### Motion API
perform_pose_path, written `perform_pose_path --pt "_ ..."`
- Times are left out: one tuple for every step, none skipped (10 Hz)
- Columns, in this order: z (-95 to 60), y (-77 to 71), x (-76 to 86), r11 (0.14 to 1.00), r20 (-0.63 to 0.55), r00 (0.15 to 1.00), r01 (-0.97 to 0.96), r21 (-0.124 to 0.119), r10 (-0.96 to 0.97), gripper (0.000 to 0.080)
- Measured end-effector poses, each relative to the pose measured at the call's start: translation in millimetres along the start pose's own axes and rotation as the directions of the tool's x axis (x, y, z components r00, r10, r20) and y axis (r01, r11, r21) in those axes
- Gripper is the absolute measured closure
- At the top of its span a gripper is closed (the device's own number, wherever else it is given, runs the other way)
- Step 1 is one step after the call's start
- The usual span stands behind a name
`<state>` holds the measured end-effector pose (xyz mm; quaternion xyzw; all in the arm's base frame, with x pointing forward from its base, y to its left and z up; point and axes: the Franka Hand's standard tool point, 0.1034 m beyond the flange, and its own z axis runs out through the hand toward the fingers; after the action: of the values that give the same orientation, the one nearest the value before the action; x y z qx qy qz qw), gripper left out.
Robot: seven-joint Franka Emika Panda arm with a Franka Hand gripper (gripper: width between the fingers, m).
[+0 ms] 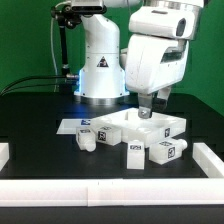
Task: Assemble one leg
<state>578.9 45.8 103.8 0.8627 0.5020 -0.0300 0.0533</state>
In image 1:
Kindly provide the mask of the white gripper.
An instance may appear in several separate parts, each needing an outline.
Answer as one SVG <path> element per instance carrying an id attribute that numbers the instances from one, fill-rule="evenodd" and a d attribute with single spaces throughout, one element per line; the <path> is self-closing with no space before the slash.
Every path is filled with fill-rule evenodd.
<path id="1" fill-rule="evenodd" d="M 151 93 L 158 90 L 155 109 L 166 109 L 172 89 L 170 85 L 183 79 L 188 49 L 188 42 L 138 34 L 131 36 L 125 83 L 129 91 L 141 93 L 138 94 L 140 118 L 149 119 L 152 116 Z"/>

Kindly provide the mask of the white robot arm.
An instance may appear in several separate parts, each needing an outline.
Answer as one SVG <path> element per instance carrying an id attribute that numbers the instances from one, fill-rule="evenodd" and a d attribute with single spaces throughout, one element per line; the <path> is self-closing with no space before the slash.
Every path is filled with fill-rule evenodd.
<path id="1" fill-rule="evenodd" d="M 133 5 L 140 8 L 130 15 L 132 36 L 120 49 L 120 30 L 104 13 Z M 112 104 L 136 92 L 143 119 L 165 109 L 172 85 L 183 79 L 204 6 L 204 0 L 63 0 L 53 6 L 64 75 L 69 74 L 65 30 L 79 24 L 85 30 L 85 65 L 74 94 L 93 104 Z"/>

